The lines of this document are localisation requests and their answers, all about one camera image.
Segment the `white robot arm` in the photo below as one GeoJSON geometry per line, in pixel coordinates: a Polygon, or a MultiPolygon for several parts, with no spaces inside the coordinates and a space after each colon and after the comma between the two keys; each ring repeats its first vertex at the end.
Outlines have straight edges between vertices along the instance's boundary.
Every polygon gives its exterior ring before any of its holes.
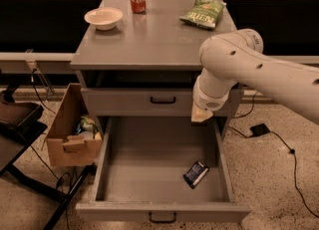
{"type": "Polygon", "coordinates": [[[319,123],[319,70],[265,56],[256,31],[241,29],[206,39],[199,61],[202,71],[193,87],[193,121],[219,111],[231,88],[241,83],[319,123]]]}

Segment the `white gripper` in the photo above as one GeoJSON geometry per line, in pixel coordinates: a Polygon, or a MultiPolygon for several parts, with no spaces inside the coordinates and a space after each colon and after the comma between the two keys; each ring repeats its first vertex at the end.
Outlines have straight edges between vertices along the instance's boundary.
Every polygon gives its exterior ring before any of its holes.
{"type": "Polygon", "coordinates": [[[193,87],[192,122],[204,122],[219,111],[228,100],[230,82],[199,76],[193,87]]]}

